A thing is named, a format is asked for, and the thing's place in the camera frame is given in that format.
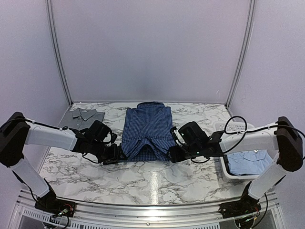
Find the blue checked long sleeve shirt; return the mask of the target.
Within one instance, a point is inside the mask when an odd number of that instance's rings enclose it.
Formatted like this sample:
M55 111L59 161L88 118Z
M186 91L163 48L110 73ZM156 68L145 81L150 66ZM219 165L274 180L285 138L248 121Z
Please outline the blue checked long sleeve shirt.
M145 102L127 108L121 143L127 161L169 161L168 150L175 146L172 127L171 108L164 103Z

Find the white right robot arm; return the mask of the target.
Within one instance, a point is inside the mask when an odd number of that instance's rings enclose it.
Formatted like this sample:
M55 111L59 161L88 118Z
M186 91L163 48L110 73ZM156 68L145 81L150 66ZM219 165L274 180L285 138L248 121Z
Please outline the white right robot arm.
M304 133L295 128L289 119L281 116L274 123L243 130L215 131L207 135L196 122L188 122L180 129L170 130L175 145L168 150L173 163L203 156L223 157L230 153L253 150L275 151L271 165L256 179L249 182L238 201L220 205L221 213L245 214L260 209L259 200L288 174L299 170L304 163Z

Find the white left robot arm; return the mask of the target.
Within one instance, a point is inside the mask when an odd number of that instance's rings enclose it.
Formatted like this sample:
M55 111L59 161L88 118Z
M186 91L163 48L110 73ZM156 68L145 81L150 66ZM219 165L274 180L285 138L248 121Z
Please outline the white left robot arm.
M92 155L98 164L111 165L126 160L123 150L115 143L117 135L103 122L78 130L57 127L26 118L15 112L0 127L0 163L34 196L35 207L49 212L72 211L73 202L60 200L51 185L40 176L24 154L29 147L58 148L82 156Z

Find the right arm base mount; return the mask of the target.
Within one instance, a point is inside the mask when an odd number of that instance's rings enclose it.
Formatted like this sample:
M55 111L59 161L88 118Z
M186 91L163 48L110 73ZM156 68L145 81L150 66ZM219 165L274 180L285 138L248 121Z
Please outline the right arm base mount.
M224 219L226 219L255 213L261 209L261 205L257 201L251 202L249 200L238 200L220 204L218 212Z

